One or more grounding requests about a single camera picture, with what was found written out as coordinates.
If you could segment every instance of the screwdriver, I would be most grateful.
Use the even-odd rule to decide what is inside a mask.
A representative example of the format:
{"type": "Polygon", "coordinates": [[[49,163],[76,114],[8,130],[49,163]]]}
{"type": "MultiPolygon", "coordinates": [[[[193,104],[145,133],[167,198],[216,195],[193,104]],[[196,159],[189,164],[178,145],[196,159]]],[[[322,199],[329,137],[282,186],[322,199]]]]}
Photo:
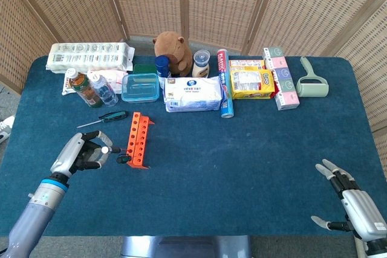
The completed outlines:
{"type": "Polygon", "coordinates": [[[99,123],[99,122],[107,123],[107,122],[111,122],[111,121],[117,121],[117,120],[124,119],[127,116],[128,116],[128,112],[127,111],[110,112],[110,113],[107,113],[105,115],[102,115],[102,116],[98,117],[98,119],[99,119],[98,121],[94,121],[94,122],[91,122],[91,123],[80,125],[80,126],[77,126],[77,128],[89,126],[89,125],[96,124],[96,123],[99,123]]]}

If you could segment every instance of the robotic arm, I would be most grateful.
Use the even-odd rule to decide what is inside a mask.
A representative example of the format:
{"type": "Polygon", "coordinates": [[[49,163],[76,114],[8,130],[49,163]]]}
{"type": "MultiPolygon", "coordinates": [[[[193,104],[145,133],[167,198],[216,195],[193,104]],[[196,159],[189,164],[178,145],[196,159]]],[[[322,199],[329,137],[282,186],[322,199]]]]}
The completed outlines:
{"type": "Polygon", "coordinates": [[[104,165],[108,154],[91,141],[94,138],[112,146],[112,141],[101,131],[77,133],[67,142],[51,166],[52,174],[42,180],[34,194],[28,195],[31,199],[10,232],[2,258],[29,257],[69,188],[68,179],[77,170],[99,169],[104,165]]]}
{"type": "Polygon", "coordinates": [[[355,179],[328,160],[316,164],[317,170],[330,181],[346,211],[346,222],[328,222],[312,216],[313,222],[328,230],[352,231],[366,243],[366,254],[372,258],[387,257],[387,224],[371,197],[359,188],[355,179]]]}

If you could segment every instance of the gray floor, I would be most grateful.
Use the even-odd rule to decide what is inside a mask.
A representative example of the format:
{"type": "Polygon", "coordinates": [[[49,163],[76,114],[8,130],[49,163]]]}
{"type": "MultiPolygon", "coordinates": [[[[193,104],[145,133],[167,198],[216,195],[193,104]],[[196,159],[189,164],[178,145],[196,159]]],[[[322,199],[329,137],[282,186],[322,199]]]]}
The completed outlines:
{"type": "MultiPolygon", "coordinates": [[[[129,44],[135,48],[135,54],[154,55],[151,38],[133,37],[129,44]]],[[[191,44],[192,51],[207,49],[216,54],[217,48],[191,44]]],[[[5,119],[16,113],[19,96],[0,85],[0,118],[5,119]]],[[[0,166],[7,142],[0,144],[0,166]]],[[[117,257],[120,253],[121,237],[43,237],[31,257],[117,257]]],[[[7,246],[7,238],[0,237],[0,250],[7,246]]],[[[353,237],[254,237],[252,239],[253,257],[311,258],[311,257],[357,257],[353,237]]],[[[184,251],[180,258],[188,258],[184,251]]]]}

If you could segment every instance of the small bottle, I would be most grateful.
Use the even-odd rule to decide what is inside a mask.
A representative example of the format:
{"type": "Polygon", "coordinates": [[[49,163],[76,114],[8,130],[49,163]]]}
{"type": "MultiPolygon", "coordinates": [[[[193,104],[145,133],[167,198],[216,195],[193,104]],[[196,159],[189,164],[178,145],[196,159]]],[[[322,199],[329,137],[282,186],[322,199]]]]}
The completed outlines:
{"type": "Polygon", "coordinates": [[[210,74],[210,52],[206,50],[199,50],[193,55],[195,64],[192,69],[192,77],[194,78],[208,78],[210,74]]]}
{"type": "Polygon", "coordinates": [[[80,95],[80,97],[92,108],[102,106],[100,97],[90,86],[90,81],[86,75],[78,73],[76,69],[70,68],[66,71],[66,77],[69,78],[71,87],[80,95]]]}
{"type": "Polygon", "coordinates": [[[114,106],[119,101],[119,98],[111,88],[109,82],[105,79],[104,76],[101,76],[98,73],[91,73],[89,75],[91,86],[97,93],[97,95],[102,99],[107,106],[114,106]]]}

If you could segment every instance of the orange test tube rack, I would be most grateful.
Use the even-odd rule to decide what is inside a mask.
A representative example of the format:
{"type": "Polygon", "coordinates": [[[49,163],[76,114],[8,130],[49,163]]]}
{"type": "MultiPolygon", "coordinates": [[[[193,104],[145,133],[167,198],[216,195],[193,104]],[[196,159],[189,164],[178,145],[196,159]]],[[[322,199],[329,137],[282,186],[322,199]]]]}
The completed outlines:
{"type": "Polygon", "coordinates": [[[148,167],[143,165],[143,160],[149,124],[154,124],[149,117],[142,116],[140,112],[133,112],[128,148],[126,150],[126,154],[131,157],[131,160],[126,164],[135,169],[148,169],[148,167]]]}

